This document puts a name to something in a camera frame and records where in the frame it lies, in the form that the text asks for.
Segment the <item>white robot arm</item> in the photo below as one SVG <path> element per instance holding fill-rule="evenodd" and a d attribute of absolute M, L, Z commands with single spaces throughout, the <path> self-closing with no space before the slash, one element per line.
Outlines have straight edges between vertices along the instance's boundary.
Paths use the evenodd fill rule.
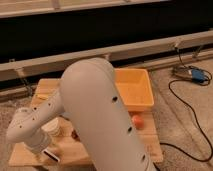
<path fill-rule="evenodd" d="M 156 171 L 107 60 L 86 59 L 67 67 L 47 101 L 15 112 L 6 137 L 40 152 L 50 144 L 41 127 L 62 113 L 67 114 L 97 171 Z"/>

